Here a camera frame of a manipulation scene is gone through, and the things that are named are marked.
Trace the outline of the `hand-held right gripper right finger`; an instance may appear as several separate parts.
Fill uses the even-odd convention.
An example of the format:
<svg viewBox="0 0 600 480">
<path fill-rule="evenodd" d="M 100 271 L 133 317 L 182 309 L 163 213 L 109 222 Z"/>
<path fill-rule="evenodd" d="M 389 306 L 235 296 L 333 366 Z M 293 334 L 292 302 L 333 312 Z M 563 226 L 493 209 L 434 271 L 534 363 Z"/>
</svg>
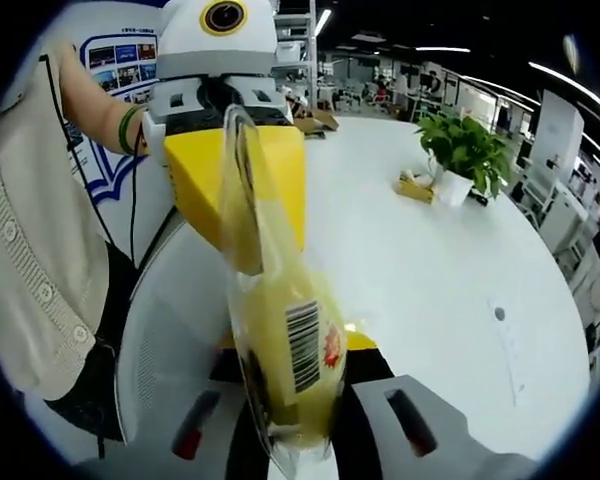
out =
<svg viewBox="0 0 600 480">
<path fill-rule="evenodd" d="M 377 345 L 349 332 L 345 388 L 332 434 L 341 479 L 528 479 L 536 464 L 496 453 L 467 417 L 408 375 L 395 375 Z"/>
</svg>

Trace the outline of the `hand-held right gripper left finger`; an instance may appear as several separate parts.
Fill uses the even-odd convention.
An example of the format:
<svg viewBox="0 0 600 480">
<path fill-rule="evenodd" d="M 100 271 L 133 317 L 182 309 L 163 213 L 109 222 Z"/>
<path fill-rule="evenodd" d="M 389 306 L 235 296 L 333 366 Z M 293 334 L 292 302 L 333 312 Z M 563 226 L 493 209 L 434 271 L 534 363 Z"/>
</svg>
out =
<svg viewBox="0 0 600 480">
<path fill-rule="evenodd" d="M 233 340 L 127 333 L 117 370 L 124 446 L 107 479 L 265 479 Z"/>
</svg>

